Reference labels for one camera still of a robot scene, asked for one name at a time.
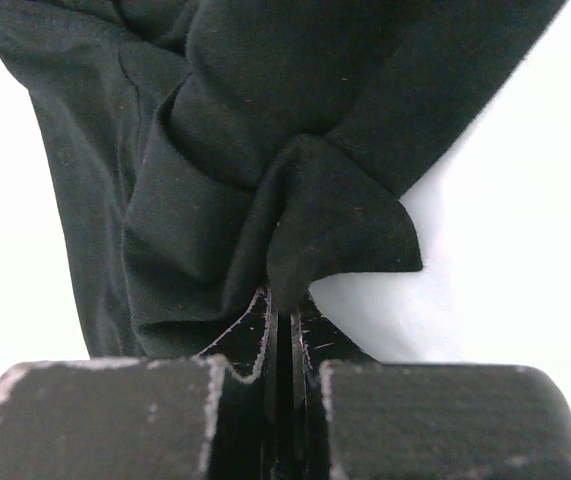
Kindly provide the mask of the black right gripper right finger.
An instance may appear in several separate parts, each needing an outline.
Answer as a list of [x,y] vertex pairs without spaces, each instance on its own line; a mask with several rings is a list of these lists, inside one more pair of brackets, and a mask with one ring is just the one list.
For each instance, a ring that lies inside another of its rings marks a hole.
[[306,294],[291,314],[293,381],[327,382],[336,368],[379,364],[323,314]]

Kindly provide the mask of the black t shirt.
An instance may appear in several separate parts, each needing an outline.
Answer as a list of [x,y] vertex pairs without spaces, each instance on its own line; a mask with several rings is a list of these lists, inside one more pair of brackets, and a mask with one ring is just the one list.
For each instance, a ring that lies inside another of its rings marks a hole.
[[0,1],[93,357],[176,358],[261,292],[418,272],[401,204],[559,1]]

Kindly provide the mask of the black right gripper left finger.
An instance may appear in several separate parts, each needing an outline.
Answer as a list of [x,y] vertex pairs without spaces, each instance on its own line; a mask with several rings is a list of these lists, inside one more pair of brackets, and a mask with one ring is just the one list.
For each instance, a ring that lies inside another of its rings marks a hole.
[[240,383],[255,383],[276,355],[277,326],[272,293],[258,288],[246,311],[195,358],[220,360]]

